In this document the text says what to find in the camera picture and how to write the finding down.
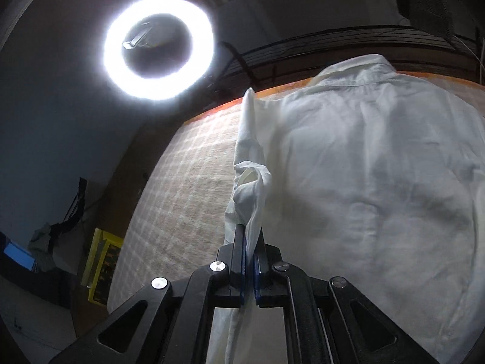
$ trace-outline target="orange edge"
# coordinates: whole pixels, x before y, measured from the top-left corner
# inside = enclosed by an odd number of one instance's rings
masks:
[[[446,76],[446,75],[441,75],[441,74],[430,74],[429,72],[412,72],[412,71],[397,71],[397,72],[398,72],[398,74],[405,74],[405,75],[415,76],[415,77],[424,78],[424,79],[430,79],[430,78],[446,79],[446,80],[449,80],[451,82],[456,82],[456,83],[459,83],[461,85],[466,85],[466,86],[470,86],[470,87],[485,91],[485,86],[483,86],[483,85],[480,85],[478,83],[475,83],[475,82],[472,82],[472,81],[469,81],[469,80],[466,80],[466,79],[455,78],[453,76]],[[299,81],[292,82],[292,83],[287,83],[287,84],[281,85],[281,86],[272,87],[270,89],[261,90],[260,92],[256,93],[256,96],[259,97],[259,98],[262,98],[262,97],[272,96],[273,94],[282,93],[282,92],[285,92],[285,91],[291,90],[291,89],[299,89],[301,87],[305,87],[312,79],[313,79],[313,77],[303,79],[303,80],[299,80]],[[201,113],[200,115],[197,115],[197,116],[187,120],[184,123],[184,125],[196,122],[197,120],[203,119],[207,116],[213,115],[214,113],[225,110],[227,108],[231,108],[231,106],[241,104],[242,101],[243,101],[243,98],[241,97],[241,98],[238,98],[236,100],[229,101],[225,104],[216,106],[215,108],[212,108],[211,110],[208,110],[204,113]]]

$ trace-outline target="cable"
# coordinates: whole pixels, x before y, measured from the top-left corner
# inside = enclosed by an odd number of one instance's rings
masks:
[[[482,42],[482,59],[479,59],[477,55],[475,55],[474,51],[472,51],[468,46],[467,44],[465,44],[462,40],[460,40],[456,35],[453,35],[457,40],[459,40],[464,46],[465,48],[467,48],[472,55],[475,56],[475,58],[478,60],[478,62],[480,63],[480,84],[482,84],[482,68],[485,68],[483,66],[483,42]]]
[[[480,84],[482,84],[483,53],[485,52],[485,38],[482,38],[482,55],[480,56]]]

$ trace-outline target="glowing light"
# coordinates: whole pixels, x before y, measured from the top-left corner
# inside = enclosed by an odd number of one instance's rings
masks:
[[[122,55],[122,44],[131,28],[146,17],[170,14],[188,28],[192,40],[189,60],[177,72],[160,78],[143,78],[130,70]],[[141,0],[112,23],[104,44],[104,66],[117,86],[131,96],[164,100],[194,84],[209,68],[214,53],[214,36],[207,15],[184,0]]]

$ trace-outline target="plaid tablecloth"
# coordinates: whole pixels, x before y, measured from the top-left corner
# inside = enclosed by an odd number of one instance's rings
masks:
[[[405,73],[423,77],[485,113],[484,87],[434,74]],[[307,82],[279,86],[257,96],[280,98]],[[111,284],[109,312],[154,277],[174,281],[215,259],[224,242],[240,107],[241,99],[225,104],[187,122],[174,135],[128,227]]]

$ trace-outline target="white fabric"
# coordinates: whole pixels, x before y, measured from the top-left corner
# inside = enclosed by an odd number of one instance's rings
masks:
[[[460,362],[485,325],[479,113],[380,55],[280,100],[249,89],[242,110],[226,241],[247,222],[250,255],[262,226],[283,259],[346,277],[441,363]],[[216,314],[208,362],[286,362],[280,313],[230,316]]]

